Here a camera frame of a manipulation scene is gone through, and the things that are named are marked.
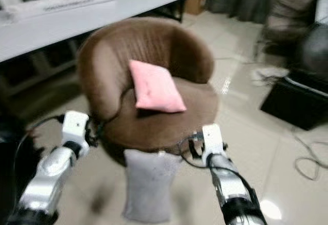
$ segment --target black box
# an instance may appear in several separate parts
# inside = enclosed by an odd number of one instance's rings
[[[328,118],[328,84],[291,73],[276,83],[261,110],[309,130]]]

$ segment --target chair backrest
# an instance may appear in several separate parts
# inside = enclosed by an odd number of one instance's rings
[[[192,33],[175,21],[153,17],[130,18],[96,31],[78,57],[82,89],[101,119],[115,116],[120,97],[133,87],[131,59],[168,68],[173,76],[195,83],[207,83],[214,65],[206,45]]]

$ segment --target chair seat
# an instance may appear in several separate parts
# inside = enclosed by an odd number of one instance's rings
[[[105,128],[105,149],[115,144],[143,151],[167,150],[176,146],[202,125],[211,124],[216,116],[218,97],[211,85],[196,84],[174,77],[187,110],[182,113],[161,113],[135,108],[134,89],[122,97],[119,114]]]

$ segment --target tile floor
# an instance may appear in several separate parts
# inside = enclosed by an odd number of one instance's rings
[[[214,53],[216,66],[211,83],[221,98],[216,122],[229,144],[229,155],[240,173],[255,187],[259,199],[269,200],[281,210],[281,220],[267,217],[268,224],[325,224],[328,171],[320,170],[317,181],[300,176],[294,169],[294,160],[308,154],[293,138],[293,126],[259,110],[270,91],[270,87],[254,87],[250,79],[252,69],[266,65],[266,62],[254,64],[252,60],[252,46],[261,25],[241,23],[208,12],[197,17],[187,15],[183,25],[204,39]],[[76,91],[76,76],[66,76],[64,83]],[[48,92],[62,91],[65,87],[57,86],[47,88]],[[52,97],[40,97],[38,101],[44,104],[47,99],[52,101]],[[52,109],[51,114],[68,109],[87,111],[86,99],[79,95]],[[39,108],[41,114],[47,112],[43,110]],[[59,144],[59,126],[47,125],[39,132],[42,145]],[[297,134],[306,142],[327,140],[328,125],[309,132],[297,130]],[[328,148],[315,150],[321,159],[328,158]],[[309,172],[314,168],[308,163],[303,167]],[[183,164],[171,190],[173,214],[171,222],[166,224],[224,224],[208,171]],[[93,149],[79,161],[64,189],[57,225],[137,224],[121,216],[125,198],[124,169],[101,148]]]

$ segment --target white table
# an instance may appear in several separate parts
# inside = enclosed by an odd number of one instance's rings
[[[115,0],[0,27],[0,62],[181,0]]]

